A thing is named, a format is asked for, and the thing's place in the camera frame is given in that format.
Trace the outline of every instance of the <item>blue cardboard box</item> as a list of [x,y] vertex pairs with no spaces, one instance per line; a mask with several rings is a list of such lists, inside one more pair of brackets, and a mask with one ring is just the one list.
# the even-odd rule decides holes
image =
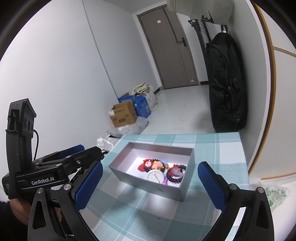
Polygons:
[[131,100],[133,102],[133,106],[138,116],[147,118],[151,114],[148,102],[145,97],[137,96],[136,98],[133,98],[133,96],[130,95],[118,98],[119,103],[128,100]]

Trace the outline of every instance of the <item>black sleeve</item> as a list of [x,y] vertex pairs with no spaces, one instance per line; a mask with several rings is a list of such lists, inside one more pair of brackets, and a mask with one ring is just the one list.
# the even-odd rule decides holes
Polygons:
[[0,240],[27,241],[28,227],[13,214],[9,202],[0,202]]

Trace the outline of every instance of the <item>door handle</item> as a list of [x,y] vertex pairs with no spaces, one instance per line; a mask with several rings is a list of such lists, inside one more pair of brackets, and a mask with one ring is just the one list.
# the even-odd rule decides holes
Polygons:
[[184,44],[184,47],[187,47],[187,44],[186,44],[185,38],[182,38],[182,41],[177,42],[177,43],[178,43],[178,44],[183,43],[183,44]]

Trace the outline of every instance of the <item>metal screw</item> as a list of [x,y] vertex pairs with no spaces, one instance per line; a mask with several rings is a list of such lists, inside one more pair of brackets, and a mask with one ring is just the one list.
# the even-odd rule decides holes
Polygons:
[[237,185],[235,185],[235,184],[230,184],[229,187],[232,190],[236,190],[237,189]]
[[69,190],[71,188],[71,185],[70,184],[66,184],[65,186],[64,186],[64,189],[67,191],[67,190]]
[[43,188],[38,188],[37,193],[42,193],[43,192]]
[[264,193],[264,189],[262,187],[258,187],[258,192]]

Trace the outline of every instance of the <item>black beaded bracelet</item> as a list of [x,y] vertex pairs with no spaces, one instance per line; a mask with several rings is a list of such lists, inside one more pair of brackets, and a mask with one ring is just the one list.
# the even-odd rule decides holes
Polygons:
[[[180,171],[183,173],[183,170],[184,170],[184,171],[186,170],[186,166],[185,166],[185,165],[180,165],[180,166],[179,166],[179,169],[180,169]],[[180,177],[180,178],[172,178],[172,177],[169,175],[169,173],[170,173],[170,169],[168,169],[168,171],[167,171],[167,175],[166,175],[167,179],[168,179],[170,182],[172,182],[172,183],[179,183],[179,182],[182,181],[183,177]]]
[[[161,161],[161,160],[158,160],[158,159],[152,159],[152,162],[153,161],[160,161],[162,164],[163,164],[163,162]],[[152,169],[151,168],[144,168],[144,170],[145,170],[145,172],[149,172],[149,171],[151,171]],[[162,173],[164,173],[165,172],[165,165],[163,164],[163,168],[160,170]]]

